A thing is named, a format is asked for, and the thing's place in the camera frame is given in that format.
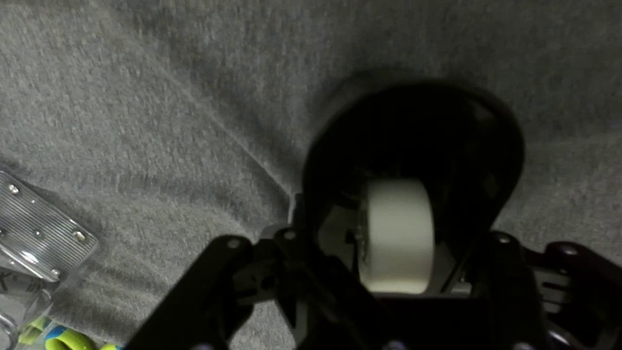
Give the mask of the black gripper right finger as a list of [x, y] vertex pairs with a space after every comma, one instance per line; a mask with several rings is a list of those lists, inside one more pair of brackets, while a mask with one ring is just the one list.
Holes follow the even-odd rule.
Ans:
[[494, 232], [478, 288], [494, 350], [622, 350], [622, 267], [581, 243], [531, 251]]

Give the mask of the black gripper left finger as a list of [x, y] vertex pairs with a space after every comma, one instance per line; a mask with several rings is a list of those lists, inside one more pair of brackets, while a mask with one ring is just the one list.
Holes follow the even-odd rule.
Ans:
[[232, 350], [233, 337], [265, 302], [276, 303], [294, 338], [292, 350], [302, 350], [305, 321], [286, 280], [286, 259], [288, 249], [303, 241], [292, 228], [276, 228], [259, 241], [212, 239], [125, 350]]

